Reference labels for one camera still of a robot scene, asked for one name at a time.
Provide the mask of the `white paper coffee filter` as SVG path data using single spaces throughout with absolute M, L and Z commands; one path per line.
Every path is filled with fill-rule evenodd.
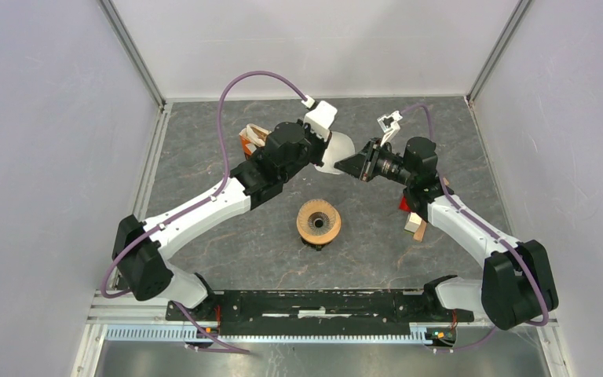
M 340 132 L 331 132 L 327 147 L 323 152 L 320 164 L 315 164 L 317 171 L 325 174 L 341 175 L 342 171 L 335 168 L 334 165 L 353 156 L 356 153 L 353 140 L 346 134 Z

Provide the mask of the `red curved toy block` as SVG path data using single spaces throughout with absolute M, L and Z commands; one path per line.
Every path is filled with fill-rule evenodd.
M 408 206 L 407 200 L 403 196 L 400 200 L 399 209 L 408 213 L 411 212 L 411 208 Z

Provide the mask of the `dark glass carafe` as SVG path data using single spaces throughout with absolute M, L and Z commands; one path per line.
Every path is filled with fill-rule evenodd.
M 314 251 L 322 251 L 325 247 L 329 246 L 331 242 L 328 243 L 310 243 L 307 240 L 302 241 L 303 244 L 307 247 L 310 247 Z

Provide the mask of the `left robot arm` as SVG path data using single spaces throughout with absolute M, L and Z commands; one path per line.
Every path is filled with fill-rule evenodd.
M 181 303 L 197 320 L 209 318 L 215 299 L 198 275 L 175 269 L 169 260 L 197 236 L 259 207 L 309 164 L 324 167 L 335 137 L 314 133 L 308 123 L 277 125 L 249 158 L 233 168 L 217 187 L 185 205 L 139 221 L 134 215 L 118 225 L 112 267 L 126 281 L 126 292 L 143 302 L 161 297 Z

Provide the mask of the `brown flat wooden block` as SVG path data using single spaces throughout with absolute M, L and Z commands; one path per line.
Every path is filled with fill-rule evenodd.
M 423 237 L 426 232 L 426 228 L 427 228 L 427 222 L 424 220 L 421 220 L 418 225 L 418 228 L 416 229 L 416 231 L 413 234 L 413 239 L 417 242 L 422 242 Z

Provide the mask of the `clear glass dripper cone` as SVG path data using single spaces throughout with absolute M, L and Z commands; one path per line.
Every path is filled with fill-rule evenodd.
M 325 201 L 310 201 L 301 209 L 301 228 L 310 235 L 327 234 L 336 222 L 337 211 Z

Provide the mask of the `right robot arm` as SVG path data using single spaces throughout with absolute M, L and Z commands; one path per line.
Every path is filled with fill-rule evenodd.
M 498 230 L 469 209 L 437 169 L 436 144 L 411 138 L 402 154 L 375 138 L 335 168 L 361 181 L 383 177 L 403 185 L 411 212 L 450 236 L 482 268 L 482 277 L 444 276 L 425 285 L 422 311 L 443 320 L 453 309 L 485 315 L 498 329 L 544 326 L 559 300 L 545 247 Z

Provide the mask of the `orange coffee filter box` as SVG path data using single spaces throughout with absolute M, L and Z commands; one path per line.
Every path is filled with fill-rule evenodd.
M 247 124 L 240 132 L 239 139 L 246 159 L 255 152 L 257 148 L 264 147 L 270 130 L 262 128 L 253 123 Z

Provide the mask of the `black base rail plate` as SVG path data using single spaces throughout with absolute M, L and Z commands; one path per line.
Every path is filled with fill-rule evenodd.
M 471 322 L 422 290 L 225 290 L 194 309 L 170 302 L 166 319 L 213 321 L 219 335 L 406 335 L 411 323 Z

